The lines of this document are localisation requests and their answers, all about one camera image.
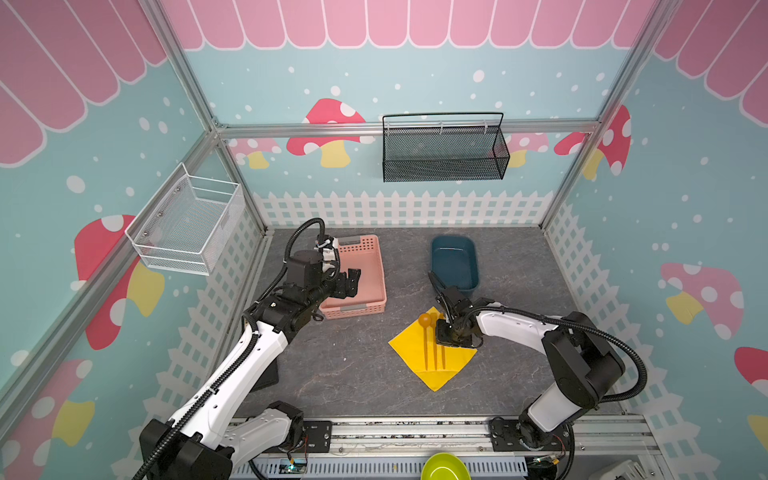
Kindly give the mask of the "orange plastic spoon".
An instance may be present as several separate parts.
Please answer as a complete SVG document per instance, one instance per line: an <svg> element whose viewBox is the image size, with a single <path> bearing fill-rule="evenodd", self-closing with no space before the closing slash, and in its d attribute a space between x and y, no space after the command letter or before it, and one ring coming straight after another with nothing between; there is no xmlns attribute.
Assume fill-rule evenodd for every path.
<svg viewBox="0 0 768 480"><path fill-rule="evenodd" d="M418 324L423 331L423 354L424 354L424 370L428 371L430 367L430 358L432 357L430 346L430 334L433 329L432 317L429 313L424 313L419 316Z"/></svg>

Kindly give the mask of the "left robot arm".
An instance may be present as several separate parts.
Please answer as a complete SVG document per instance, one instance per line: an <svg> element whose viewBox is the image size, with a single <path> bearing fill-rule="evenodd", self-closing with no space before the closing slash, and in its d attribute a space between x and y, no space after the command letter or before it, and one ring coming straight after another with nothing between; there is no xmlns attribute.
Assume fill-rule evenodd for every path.
<svg viewBox="0 0 768 480"><path fill-rule="evenodd" d="M193 397L168 420L150 421L139 441L137 479L227 479L265 450L292 451L302 439L303 414L274 402L262 415L233 428L235 413L266 369L299 331L322 318L329 298L354 297L361 272L344 271L339 242L321 218L289 237L282 267L261 296L241 314L243 333Z"/></svg>

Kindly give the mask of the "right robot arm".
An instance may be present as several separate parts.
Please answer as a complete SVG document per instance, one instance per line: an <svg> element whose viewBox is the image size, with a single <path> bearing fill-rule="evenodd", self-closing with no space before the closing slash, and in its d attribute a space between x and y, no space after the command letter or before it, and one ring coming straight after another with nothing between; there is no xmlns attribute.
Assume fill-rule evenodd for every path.
<svg viewBox="0 0 768 480"><path fill-rule="evenodd" d="M444 317L436 322L436 343L476 348L486 337L506 339L543 354L553 383L515 419L489 421L493 449L541 451L553 440L565 449L573 442L573 422L603 403L631 399L645 389L648 369L624 341L598 329L584 313L548 316L504 306L489 299L476 302L428 274Z"/></svg>

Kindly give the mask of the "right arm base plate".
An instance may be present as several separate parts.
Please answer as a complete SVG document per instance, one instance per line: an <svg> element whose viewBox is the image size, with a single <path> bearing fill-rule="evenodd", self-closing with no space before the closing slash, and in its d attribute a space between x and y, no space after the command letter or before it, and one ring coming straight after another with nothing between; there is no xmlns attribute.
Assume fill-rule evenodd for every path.
<svg viewBox="0 0 768 480"><path fill-rule="evenodd" d="M565 424L545 432L527 417L520 420L496 416L488 421L488 428L494 452L566 452L574 439L572 428Z"/></svg>

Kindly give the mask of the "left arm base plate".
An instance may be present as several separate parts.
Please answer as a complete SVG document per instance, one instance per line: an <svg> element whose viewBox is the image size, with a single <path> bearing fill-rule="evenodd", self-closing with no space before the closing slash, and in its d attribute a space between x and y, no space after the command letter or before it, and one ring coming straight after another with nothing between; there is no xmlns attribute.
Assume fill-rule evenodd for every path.
<svg viewBox="0 0 768 480"><path fill-rule="evenodd" d="M332 427L331 421L302 421L292 424L286 439L278 446L267 449L266 453L328 453Z"/></svg>

